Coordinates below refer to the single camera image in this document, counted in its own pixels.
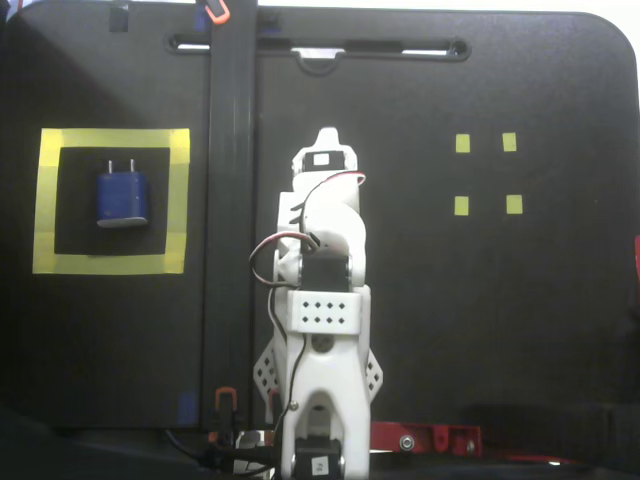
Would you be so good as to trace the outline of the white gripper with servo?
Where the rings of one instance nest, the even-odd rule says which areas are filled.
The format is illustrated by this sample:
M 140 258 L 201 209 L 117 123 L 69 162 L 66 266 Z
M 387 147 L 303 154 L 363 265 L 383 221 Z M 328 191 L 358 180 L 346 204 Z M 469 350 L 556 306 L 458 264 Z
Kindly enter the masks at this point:
M 315 142 L 292 159 L 292 191 L 308 193 L 334 174 L 356 171 L 357 157 L 348 149 L 350 146 L 340 142 L 335 127 L 320 129 Z

